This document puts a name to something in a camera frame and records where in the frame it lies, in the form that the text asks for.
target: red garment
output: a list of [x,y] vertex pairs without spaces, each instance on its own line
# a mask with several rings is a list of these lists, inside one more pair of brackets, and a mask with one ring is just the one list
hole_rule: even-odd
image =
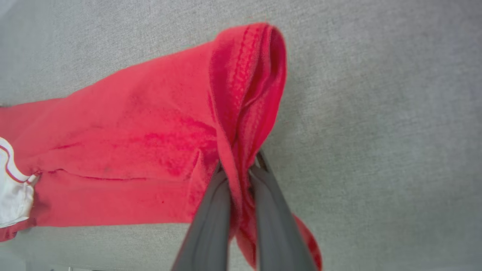
[[[41,175],[30,218],[0,229],[1,238],[32,226],[189,223],[221,159],[231,236],[254,266],[247,169],[274,125],[285,78],[280,32],[253,24],[66,98],[0,108],[16,166]],[[297,222],[321,268],[313,236]]]

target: white fabric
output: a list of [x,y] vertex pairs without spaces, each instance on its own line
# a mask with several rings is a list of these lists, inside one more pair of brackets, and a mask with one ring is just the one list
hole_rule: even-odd
[[0,228],[28,218],[35,179],[35,175],[26,176],[18,170],[12,146],[0,137]]

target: gray fabric surface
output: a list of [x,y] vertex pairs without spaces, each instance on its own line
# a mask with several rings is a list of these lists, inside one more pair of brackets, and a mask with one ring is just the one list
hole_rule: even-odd
[[[479,0],[19,0],[0,18],[0,103],[63,97],[265,20],[290,73],[263,149],[325,270],[481,270]],[[0,253],[166,270],[186,229],[36,228]],[[230,266],[249,270],[235,246]]]

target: fabric fold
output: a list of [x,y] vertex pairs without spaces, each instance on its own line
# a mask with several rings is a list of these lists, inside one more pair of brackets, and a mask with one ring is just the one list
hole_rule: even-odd
[[[0,136],[41,175],[32,226],[189,223],[217,163],[229,178],[230,236],[255,265],[247,169],[271,131],[286,79],[281,33],[259,23],[135,65],[48,101],[0,108]],[[321,255],[296,219],[319,268]]]

